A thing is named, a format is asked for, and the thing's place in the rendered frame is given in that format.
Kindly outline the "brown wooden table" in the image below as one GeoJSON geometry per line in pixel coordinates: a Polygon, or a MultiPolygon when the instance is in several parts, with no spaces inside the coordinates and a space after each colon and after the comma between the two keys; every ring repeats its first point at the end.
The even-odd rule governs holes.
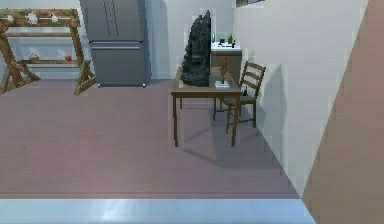
{"type": "Polygon", "coordinates": [[[220,77],[220,71],[218,67],[212,67],[209,77],[209,86],[208,87],[197,87],[197,86],[188,86],[181,81],[182,68],[179,67],[176,71],[176,77],[174,79],[173,88],[170,92],[172,96],[172,115],[173,115],[173,139],[174,146],[178,146],[178,119],[177,119],[177,99],[183,98],[233,98],[234,99],[234,121],[232,124],[232,136],[231,136],[231,146],[234,147],[236,144],[236,132],[239,116],[239,106],[240,106],[240,95],[241,90],[232,79],[231,75],[227,73],[225,75],[228,83],[230,84],[229,88],[216,88],[215,82],[220,77]]]}

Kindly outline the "brown figurine on white base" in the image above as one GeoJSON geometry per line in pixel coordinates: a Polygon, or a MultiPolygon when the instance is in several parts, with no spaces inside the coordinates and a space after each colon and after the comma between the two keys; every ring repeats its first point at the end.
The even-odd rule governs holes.
{"type": "Polygon", "coordinates": [[[228,61],[225,56],[221,58],[221,66],[219,68],[219,74],[216,77],[215,87],[216,88],[229,88],[230,84],[225,79],[225,75],[228,72],[228,61]]]}

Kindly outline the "dark stone sculpture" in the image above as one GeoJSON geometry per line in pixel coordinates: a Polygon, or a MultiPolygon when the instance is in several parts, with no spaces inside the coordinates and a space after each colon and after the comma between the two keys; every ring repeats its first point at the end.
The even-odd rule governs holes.
{"type": "Polygon", "coordinates": [[[181,80],[184,84],[208,87],[211,54],[211,17],[207,10],[192,24],[182,62],[181,80]]]}

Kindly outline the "brown wooden chair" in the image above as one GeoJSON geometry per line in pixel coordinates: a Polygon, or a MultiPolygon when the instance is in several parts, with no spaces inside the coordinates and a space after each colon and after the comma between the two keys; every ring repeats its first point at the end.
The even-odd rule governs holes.
{"type": "Polygon", "coordinates": [[[214,108],[213,118],[216,118],[217,112],[226,113],[226,132],[229,132],[229,127],[237,123],[251,122],[253,127],[256,127],[256,101],[260,92],[261,84],[265,75],[266,68],[254,62],[246,61],[241,73],[239,85],[244,88],[247,86],[248,95],[243,96],[242,91],[239,103],[236,105],[235,98],[224,97],[220,98],[219,102],[226,106],[226,109],[214,108]],[[252,114],[248,119],[242,119],[242,107],[246,105],[252,106],[252,114]]]}

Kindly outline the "brown cabinet with white top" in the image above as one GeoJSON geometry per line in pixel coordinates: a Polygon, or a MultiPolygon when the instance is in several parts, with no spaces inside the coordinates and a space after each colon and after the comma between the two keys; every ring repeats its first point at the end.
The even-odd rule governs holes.
{"type": "Polygon", "coordinates": [[[243,49],[238,45],[214,42],[211,44],[211,61],[212,67],[220,67],[222,65],[222,58],[227,60],[228,71],[232,78],[239,82],[241,75],[241,62],[242,62],[243,49]]]}

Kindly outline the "grey fridge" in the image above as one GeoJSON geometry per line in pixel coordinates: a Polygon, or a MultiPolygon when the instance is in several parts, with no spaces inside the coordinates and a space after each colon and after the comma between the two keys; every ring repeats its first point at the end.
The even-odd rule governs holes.
{"type": "Polygon", "coordinates": [[[79,0],[97,85],[145,88],[151,62],[145,0],[79,0]]]}

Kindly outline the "rustic wooden shelf table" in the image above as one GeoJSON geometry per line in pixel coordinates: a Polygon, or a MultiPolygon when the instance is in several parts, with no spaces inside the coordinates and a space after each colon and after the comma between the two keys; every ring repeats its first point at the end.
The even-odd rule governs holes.
{"type": "Polygon", "coordinates": [[[80,71],[77,77],[74,94],[79,95],[84,92],[97,80],[95,74],[90,69],[90,60],[84,58],[83,48],[79,37],[78,28],[81,26],[78,11],[76,9],[0,9],[0,52],[3,55],[6,69],[0,82],[0,95],[11,91],[15,88],[23,87],[27,84],[40,80],[40,77],[32,73],[28,66],[30,64],[37,65],[64,65],[74,64],[80,71]],[[16,27],[64,27],[68,28],[68,32],[18,32],[10,33],[9,28],[16,27]],[[76,57],[71,61],[65,59],[40,59],[32,62],[30,59],[17,60],[8,41],[10,37],[29,38],[29,37],[49,37],[60,38],[69,37],[72,39],[76,57]]]}

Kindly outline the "framed wall picture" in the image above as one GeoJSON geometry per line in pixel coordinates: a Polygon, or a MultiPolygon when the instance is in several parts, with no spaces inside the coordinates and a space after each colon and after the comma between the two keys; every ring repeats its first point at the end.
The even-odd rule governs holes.
{"type": "Polygon", "coordinates": [[[265,0],[235,0],[236,8],[241,7],[254,7],[254,8],[264,8],[265,0]]]}

